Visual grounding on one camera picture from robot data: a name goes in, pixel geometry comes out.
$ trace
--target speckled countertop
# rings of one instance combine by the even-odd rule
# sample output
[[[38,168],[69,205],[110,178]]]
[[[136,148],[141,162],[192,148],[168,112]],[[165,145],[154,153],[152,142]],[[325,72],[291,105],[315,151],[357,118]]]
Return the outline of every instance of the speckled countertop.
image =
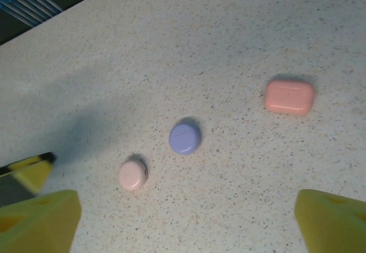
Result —
[[[366,200],[365,1],[85,0],[0,47],[1,162],[59,156],[43,192],[79,192],[71,253],[305,252],[300,189]],[[264,109],[278,74],[315,86],[309,115]]]

